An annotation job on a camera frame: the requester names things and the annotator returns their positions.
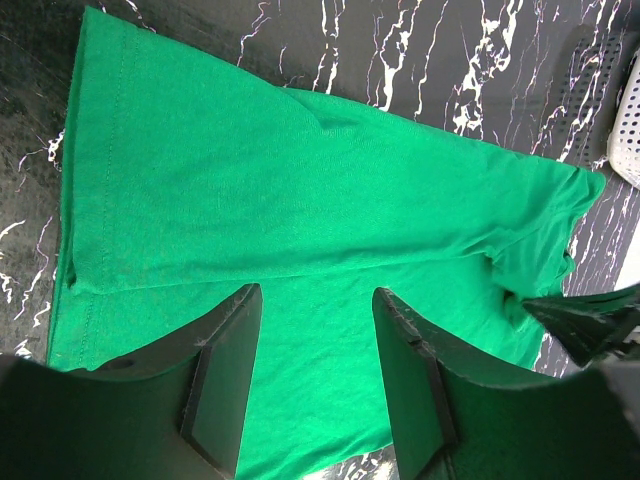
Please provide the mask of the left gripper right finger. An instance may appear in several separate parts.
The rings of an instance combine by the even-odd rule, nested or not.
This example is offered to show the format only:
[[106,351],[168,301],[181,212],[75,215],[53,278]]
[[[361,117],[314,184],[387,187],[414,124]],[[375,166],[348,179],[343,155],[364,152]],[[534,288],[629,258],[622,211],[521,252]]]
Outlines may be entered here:
[[556,378],[503,361],[420,316],[372,299],[403,479],[635,479],[639,359]]

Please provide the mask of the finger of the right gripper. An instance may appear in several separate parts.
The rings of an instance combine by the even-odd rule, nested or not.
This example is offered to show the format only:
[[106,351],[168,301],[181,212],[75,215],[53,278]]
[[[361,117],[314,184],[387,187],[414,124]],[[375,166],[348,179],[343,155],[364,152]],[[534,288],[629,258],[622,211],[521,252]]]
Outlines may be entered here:
[[528,299],[523,308],[579,367],[639,359],[639,286],[608,293]]

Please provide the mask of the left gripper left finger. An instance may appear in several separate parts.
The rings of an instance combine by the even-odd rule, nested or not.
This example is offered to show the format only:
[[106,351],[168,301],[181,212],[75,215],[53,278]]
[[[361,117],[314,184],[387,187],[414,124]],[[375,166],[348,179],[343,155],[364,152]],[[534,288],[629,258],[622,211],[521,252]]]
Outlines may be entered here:
[[262,316],[248,284],[96,370],[1,358],[5,479],[231,479]]

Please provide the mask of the green t shirt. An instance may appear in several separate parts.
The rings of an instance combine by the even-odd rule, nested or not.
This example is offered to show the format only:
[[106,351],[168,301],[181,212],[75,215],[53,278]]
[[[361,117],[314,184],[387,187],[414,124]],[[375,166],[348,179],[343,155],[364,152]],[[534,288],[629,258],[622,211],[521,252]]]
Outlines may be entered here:
[[389,445],[386,287],[530,368],[603,175],[323,93],[271,85],[93,8],[63,142],[49,364],[94,369],[264,298],[238,477],[299,479]]

